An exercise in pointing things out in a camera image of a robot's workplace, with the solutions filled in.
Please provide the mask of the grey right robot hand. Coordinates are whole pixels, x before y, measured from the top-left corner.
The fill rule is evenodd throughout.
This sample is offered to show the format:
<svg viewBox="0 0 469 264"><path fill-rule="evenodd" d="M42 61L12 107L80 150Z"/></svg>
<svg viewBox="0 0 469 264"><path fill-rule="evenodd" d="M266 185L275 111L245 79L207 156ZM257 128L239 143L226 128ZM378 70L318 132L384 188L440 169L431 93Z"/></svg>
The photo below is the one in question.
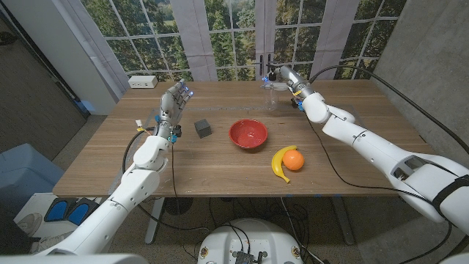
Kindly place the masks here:
<svg viewBox="0 0 469 264"><path fill-rule="evenodd" d="M309 82L287 66L271 65L263 81L263 89L281 92L289 90L294 97L300 99L306 99L315 93Z"/></svg>

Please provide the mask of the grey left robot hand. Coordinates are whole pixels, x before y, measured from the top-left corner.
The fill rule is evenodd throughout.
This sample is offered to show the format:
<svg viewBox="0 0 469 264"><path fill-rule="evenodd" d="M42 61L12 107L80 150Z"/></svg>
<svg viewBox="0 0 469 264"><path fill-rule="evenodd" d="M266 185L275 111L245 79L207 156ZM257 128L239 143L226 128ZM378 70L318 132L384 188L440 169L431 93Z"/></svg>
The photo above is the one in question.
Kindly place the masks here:
<svg viewBox="0 0 469 264"><path fill-rule="evenodd" d="M192 96L193 91L189 90L183 78L162 94L159 120L153 136L171 141L172 136L179 133L177 126L182 118L182 111Z"/></svg>

